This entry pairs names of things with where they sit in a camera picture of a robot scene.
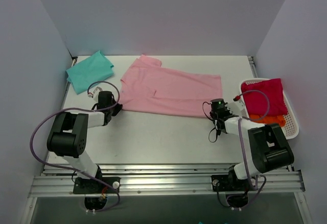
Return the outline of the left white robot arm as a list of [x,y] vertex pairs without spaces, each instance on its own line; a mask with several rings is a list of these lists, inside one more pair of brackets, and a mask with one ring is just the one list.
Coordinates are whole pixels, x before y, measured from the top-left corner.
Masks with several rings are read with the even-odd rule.
[[99,112],[62,112],[53,122],[47,140],[47,148],[56,156],[63,158],[85,180],[85,188],[91,193],[99,192],[103,187],[102,172],[86,152],[87,132],[90,128],[109,124],[123,108],[112,92],[99,92],[95,108]]

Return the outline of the pink t-shirt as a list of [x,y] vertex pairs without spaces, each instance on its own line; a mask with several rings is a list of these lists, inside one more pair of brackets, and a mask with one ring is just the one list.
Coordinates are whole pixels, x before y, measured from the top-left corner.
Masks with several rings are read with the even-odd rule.
[[121,78],[120,102],[126,111],[204,117],[202,104],[222,93],[220,75],[165,68],[159,59],[142,55]]

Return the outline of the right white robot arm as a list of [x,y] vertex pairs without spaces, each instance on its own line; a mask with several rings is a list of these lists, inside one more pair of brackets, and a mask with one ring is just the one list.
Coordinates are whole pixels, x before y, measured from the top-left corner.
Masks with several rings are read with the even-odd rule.
[[243,162],[234,165],[227,176],[231,189],[240,189],[245,180],[294,162],[294,154],[279,124],[262,124],[244,118],[244,104],[240,100],[226,103],[217,98],[209,104],[216,136],[231,134],[240,140]]

